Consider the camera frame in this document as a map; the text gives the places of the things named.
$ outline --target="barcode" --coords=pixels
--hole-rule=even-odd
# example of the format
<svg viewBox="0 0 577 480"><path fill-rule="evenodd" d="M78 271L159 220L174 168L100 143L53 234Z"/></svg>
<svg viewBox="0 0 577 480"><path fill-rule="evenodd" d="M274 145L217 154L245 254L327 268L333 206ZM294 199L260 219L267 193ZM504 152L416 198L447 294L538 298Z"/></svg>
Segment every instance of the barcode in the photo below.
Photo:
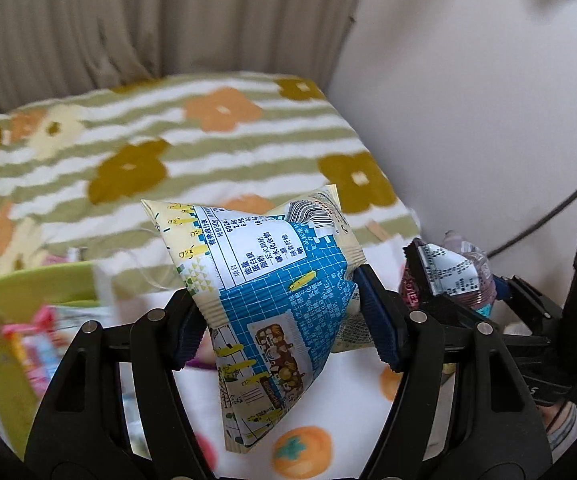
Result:
<svg viewBox="0 0 577 480"><path fill-rule="evenodd" d="M313 223L315 229L335 228L331 215L321 206L309 200L295 200L291 202L286 213L286 220L300 224Z"/></svg>

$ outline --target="black cable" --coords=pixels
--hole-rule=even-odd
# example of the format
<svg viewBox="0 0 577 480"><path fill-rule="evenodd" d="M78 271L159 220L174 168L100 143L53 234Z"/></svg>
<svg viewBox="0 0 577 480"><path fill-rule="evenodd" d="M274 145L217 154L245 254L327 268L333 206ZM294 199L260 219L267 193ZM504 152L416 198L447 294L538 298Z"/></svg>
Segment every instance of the black cable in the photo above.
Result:
<svg viewBox="0 0 577 480"><path fill-rule="evenodd" d="M496 249L492 250L491 252L489 252L488 257L492 258L493 256L497 256L498 254L503 253L505 250L511 248L513 245L526 238L528 235L533 234L535 231L537 231L537 229L539 229L540 227L548 223L550 220L552 220L553 217L557 216L559 213L564 211L564 209L566 209L569 205L571 205L571 203L575 202L575 200L577 200L577 189L566 200L564 200L561 204L555 207L542 219L535 222L528 229L525 229L522 232L520 232L520 234L518 234L516 237L506 242L504 245L501 245Z"/></svg>

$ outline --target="blue grid pattern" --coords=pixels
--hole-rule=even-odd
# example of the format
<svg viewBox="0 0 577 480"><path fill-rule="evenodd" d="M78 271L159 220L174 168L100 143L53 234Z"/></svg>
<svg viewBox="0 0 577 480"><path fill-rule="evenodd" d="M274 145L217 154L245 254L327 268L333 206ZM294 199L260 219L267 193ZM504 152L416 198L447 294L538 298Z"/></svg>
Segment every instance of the blue grid pattern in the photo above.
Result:
<svg viewBox="0 0 577 480"><path fill-rule="evenodd" d="M317 377L328 357L355 284L344 279L346 259L332 236L317 238L315 231L307 225L291 225L302 240L306 258L253 282L222 289L220 299L248 356L258 356L259 351L247 325L291 310L297 328L309 346L313 373ZM317 271L312 282L295 292L288 290L289 285L311 270ZM252 368L255 373L267 371L260 358Z"/></svg>

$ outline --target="metal screw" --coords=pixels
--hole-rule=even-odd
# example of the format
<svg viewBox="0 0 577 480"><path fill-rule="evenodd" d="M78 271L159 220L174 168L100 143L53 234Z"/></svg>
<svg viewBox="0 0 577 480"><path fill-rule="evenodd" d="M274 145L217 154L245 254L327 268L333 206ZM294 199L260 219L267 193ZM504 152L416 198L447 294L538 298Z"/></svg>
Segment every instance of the metal screw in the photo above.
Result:
<svg viewBox="0 0 577 480"><path fill-rule="evenodd" d="M484 334L484 335L491 335L492 334L492 326L488 323L481 322L477 325L477 330Z"/></svg>
<svg viewBox="0 0 577 480"><path fill-rule="evenodd" d="M414 321L415 323L425 323L428 319L426 312L422 312L421 310L413 310L409 314L409 317L411 318L411 321Z"/></svg>
<svg viewBox="0 0 577 480"><path fill-rule="evenodd" d="M164 316L166 316L166 311L162 308L153 308L146 314L146 317L150 321L159 321L160 319L164 319Z"/></svg>
<svg viewBox="0 0 577 480"><path fill-rule="evenodd" d="M82 332L85 334L93 333L95 330L97 330L97 325L97 321L91 319L82 325Z"/></svg>

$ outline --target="green container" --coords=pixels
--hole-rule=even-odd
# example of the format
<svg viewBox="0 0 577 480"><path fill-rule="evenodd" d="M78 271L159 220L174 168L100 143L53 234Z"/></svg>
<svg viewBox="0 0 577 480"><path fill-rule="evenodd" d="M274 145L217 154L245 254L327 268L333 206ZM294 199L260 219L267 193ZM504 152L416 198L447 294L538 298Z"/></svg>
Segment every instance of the green container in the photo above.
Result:
<svg viewBox="0 0 577 480"><path fill-rule="evenodd" d="M0 434L23 457L39 401L2 336L2 326L30 323L44 304L114 304L110 280L91 262L19 270L0 277Z"/></svg>

